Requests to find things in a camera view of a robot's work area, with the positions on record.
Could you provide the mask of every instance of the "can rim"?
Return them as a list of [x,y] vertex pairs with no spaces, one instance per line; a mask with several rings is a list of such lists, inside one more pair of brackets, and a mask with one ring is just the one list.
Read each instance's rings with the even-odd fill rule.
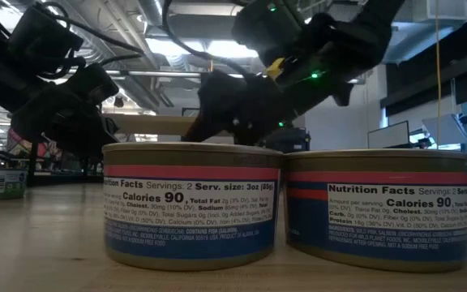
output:
[[420,157],[452,158],[467,160],[467,154],[454,151],[427,149],[354,149],[296,152],[285,154],[286,160],[329,157]]
[[282,152],[256,146],[194,142],[123,142],[107,144],[102,147],[102,152],[142,150],[245,153],[270,155],[276,157],[283,155]]

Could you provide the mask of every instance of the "yellow part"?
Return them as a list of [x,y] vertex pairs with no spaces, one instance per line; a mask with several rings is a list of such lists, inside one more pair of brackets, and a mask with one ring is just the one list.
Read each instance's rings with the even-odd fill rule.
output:
[[264,74],[268,75],[271,79],[275,80],[281,74],[280,65],[284,61],[284,58],[278,58],[273,64],[266,68]]

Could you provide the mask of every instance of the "red stripe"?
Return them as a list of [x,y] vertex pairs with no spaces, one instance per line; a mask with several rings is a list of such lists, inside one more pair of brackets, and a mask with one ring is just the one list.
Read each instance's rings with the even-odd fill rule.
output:
[[467,184],[467,173],[311,171],[290,173],[288,180],[295,182],[329,183]]
[[286,190],[286,194],[287,196],[299,199],[328,200],[328,192],[321,190],[288,188]]
[[108,165],[104,176],[190,179],[278,179],[279,169],[223,166]]

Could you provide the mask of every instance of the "wooden table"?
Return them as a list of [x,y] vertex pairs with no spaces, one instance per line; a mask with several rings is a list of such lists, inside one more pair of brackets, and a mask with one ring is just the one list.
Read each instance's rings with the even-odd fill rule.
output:
[[132,268],[103,252],[100,185],[37,187],[0,201],[0,291],[466,291],[467,269],[412,274],[356,268],[285,245],[247,266],[167,273]]

